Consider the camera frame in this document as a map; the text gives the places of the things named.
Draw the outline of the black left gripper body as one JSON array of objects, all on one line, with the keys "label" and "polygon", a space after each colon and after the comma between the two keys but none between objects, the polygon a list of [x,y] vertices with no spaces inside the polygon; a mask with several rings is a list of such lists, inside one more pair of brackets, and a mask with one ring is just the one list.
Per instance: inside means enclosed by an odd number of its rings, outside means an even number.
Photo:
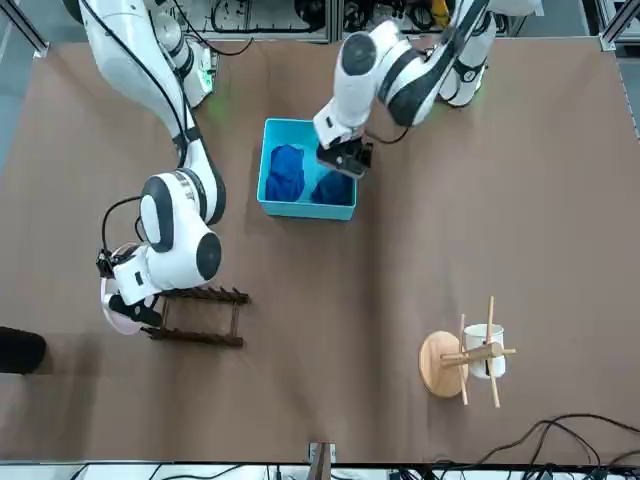
[{"label": "black left gripper body", "polygon": [[366,173],[371,167],[373,144],[352,141],[345,147],[344,165],[350,173]]}]

